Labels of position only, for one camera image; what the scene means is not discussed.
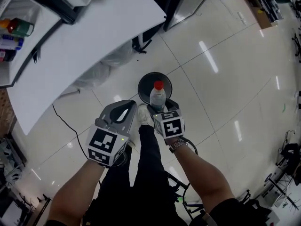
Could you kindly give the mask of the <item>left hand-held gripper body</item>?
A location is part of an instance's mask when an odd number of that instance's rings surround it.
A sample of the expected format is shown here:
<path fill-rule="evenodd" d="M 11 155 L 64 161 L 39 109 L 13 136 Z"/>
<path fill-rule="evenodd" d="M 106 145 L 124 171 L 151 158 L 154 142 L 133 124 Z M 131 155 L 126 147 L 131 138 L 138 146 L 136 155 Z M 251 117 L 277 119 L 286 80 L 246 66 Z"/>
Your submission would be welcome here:
<path fill-rule="evenodd" d="M 129 141 L 131 120 L 112 121 L 109 117 L 99 117 L 91 125 L 86 147 L 88 158 L 97 163 L 112 167 L 123 154 Z"/>

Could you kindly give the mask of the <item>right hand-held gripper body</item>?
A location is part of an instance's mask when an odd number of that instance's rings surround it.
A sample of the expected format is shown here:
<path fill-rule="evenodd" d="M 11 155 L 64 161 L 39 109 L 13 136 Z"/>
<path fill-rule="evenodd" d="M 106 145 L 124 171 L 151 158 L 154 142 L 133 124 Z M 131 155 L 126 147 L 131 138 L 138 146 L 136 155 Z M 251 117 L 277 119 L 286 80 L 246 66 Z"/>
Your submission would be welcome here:
<path fill-rule="evenodd" d="M 185 125 L 180 109 L 155 114 L 155 130 L 164 138 L 179 137 L 184 134 Z"/>

